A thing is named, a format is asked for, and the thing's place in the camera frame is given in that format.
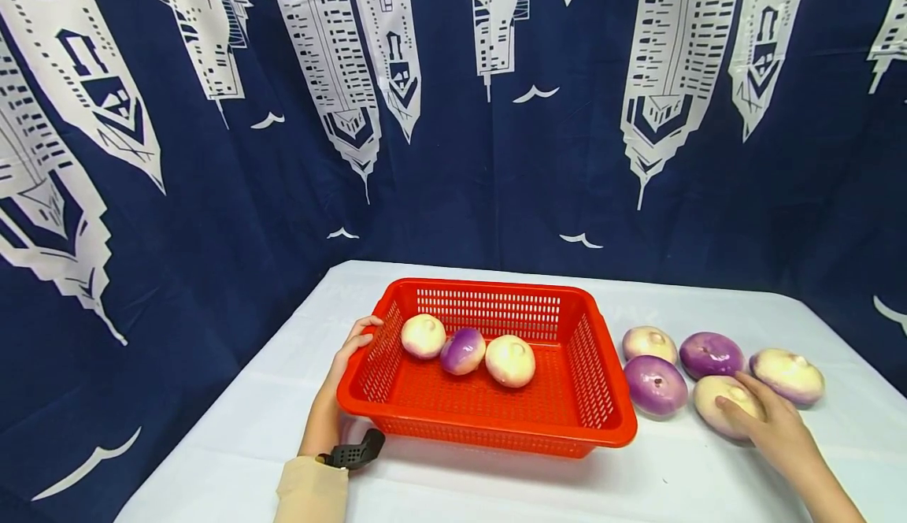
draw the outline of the white tablecloth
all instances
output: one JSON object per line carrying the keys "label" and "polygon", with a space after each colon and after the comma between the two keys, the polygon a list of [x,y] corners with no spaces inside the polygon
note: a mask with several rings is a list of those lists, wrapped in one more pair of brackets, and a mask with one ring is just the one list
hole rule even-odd
{"label": "white tablecloth", "polygon": [[[627,328],[656,325],[678,343],[709,330],[735,339],[747,355],[768,346],[799,352],[827,382],[826,398],[803,414],[831,468],[867,521],[907,521],[907,400],[800,302],[760,292],[348,261],[328,273],[238,375],[117,523],[270,523],[282,464],[296,453],[334,352],[392,280],[411,276],[577,286],[596,298],[615,344]],[[365,426],[358,421],[354,436]],[[640,416],[633,444],[597,449],[583,461],[390,436],[378,461],[353,476],[347,521],[809,518],[752,447],[718,437],[690,408],[670,421]]]}

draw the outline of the human hand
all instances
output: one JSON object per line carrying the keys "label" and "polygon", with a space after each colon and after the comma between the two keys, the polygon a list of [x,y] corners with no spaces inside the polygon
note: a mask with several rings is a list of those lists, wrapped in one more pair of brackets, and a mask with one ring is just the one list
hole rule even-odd
{"label": "human hand", "polygon": [[331,362],[328,377],[324,379],[324,386],[336,392],[336,388],[340,385],[340,378],[346,372],[346,364],[350,363],[350,357],[356,354],[356,350],[368,346],[372,342],[372,334],[362,332],[369,326],[382,326],[383,324],[384,321],[377,316],[366,316],[356,321],[350,330],[350,335],[346,337],[346,342],[336,352],[334,361]]}
{"label": "human hand", "polygon": [[340,405],[338,404],[338,386],[346,372],[346,364],[356,350],[372,342],[371,334],[363,334],[369,326],[381,326],[384,322],[377,316],[360,318],[350,330],[346,342],[336,352],[328,377],[324,378],[321,389],[317,392],[309,420],[305,423],[302,444],[299,445],[299,456],[316,457],[328,454],[340,444]]}
{"label": "human hand", "polygon": [[731,399],[716,397],[715,404],[734,428],[753,441],[766,461],[792,483],[813,469],[825,468],[813,434],[794,404],[750,375],[738,373],[735,378],[762,402],[765,421],[750,416]]}

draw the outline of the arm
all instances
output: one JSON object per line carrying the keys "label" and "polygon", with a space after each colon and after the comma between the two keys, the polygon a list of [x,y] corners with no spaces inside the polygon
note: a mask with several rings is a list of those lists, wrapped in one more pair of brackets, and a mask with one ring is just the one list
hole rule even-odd
{"label": "arm", "polygon": [[382,323],[375,316],[359,319],[334,356],[328,377],[324,379],[309,411],[298,457],[287,462],[280,477],[280,503],[275,523],[342,523],[346,518],[350,475],[345,469],[324,465],[317,457],[330,454],[340,444],[340,405],[336,402],[340,378],[346,371],[350,356],[371,342],[371,334],[362,335],[365,328]]}
{"label": "arm", "polygon": [[831,473],[794,405],[750,375],[738,373],[735,377],[762,402],[765,421],[754,419],[724,397],[716,398],[718,409],[753,441],[766,461],[786,477],[803,499],[813,523],[866,523]]}

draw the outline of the blue curtain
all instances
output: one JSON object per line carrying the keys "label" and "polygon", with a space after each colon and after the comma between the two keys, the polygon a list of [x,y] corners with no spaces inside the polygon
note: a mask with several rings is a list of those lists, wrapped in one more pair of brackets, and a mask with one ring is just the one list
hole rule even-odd
{"label": "blue curtain", "polygon": [[907,392],[907,0],[0,12],[0,521],[112,521],[350,259],[782,292]]}

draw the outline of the red plastic basket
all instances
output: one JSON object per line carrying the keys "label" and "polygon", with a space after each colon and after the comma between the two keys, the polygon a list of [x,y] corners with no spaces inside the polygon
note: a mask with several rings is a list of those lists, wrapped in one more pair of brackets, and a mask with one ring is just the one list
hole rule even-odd
{"label": "red plastic basket", "polygon": [[[402,325],[429,313],[448,333],[514,334],[535,352],[530,384],[512,390],[484,364],[461,377],[400,343]],[[387,434],[583,458],[627,446],[637,420],[608,327],[587,292],[571,287],[400,279],[375,307],[384,319],[340,381],[340,406]]]}

